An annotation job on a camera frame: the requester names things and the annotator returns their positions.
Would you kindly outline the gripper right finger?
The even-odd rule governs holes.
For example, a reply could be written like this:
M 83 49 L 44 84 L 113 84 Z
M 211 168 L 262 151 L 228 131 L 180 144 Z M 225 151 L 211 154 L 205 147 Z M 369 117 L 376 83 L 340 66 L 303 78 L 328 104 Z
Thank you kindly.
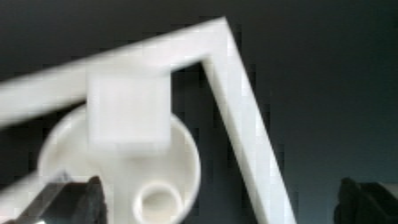
M 340 179 L 333 224 L 398 224 L 398 183 Z

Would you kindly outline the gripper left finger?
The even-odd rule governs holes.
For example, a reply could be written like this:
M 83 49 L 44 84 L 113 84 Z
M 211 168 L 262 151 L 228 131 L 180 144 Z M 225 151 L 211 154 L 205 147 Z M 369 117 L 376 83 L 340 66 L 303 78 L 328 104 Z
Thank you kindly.
M 44 185 L 10 224 L 106 224 L 106 203 L 97 176 L 76 181 L 61 172 Z

